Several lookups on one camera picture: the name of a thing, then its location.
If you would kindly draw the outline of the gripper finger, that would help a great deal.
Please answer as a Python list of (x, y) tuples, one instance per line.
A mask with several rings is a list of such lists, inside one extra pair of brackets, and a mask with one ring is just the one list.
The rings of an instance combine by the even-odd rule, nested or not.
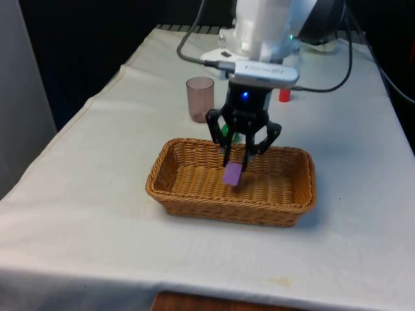
[(224, 151), (222, 166), (225, 167), (230, 159), (231, 146), (235, 131), (233, 130), (233, 128), (228, 128), (227, 134), (223, 135), (219, 126), (219, 118), (221, 116), (222, 111), (220, 109), (211, 109), (206, 113), (206, 122), (213, 143), (219, 145)]
[[(264, 127), (267, 130), (267, 136), (259, 144), (255, 144), (256, 133)], [(269, 121), (268, 113), (258, 113), (255, 117), (250, 117), (243, 123), (241, 133), (245, 136), (245, 152), (242, 166), (242, 171), (245, 171), (250, 158), (264, 154), (279, 137), (281, 125)]]

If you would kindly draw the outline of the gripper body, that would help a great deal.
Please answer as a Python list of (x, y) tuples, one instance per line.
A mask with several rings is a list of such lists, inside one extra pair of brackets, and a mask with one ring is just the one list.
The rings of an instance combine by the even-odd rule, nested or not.
[(267, 113), (272, 89), (257, 86), (229, 83), (223, 113), (231, 114), (234, 110), (247, 113)]

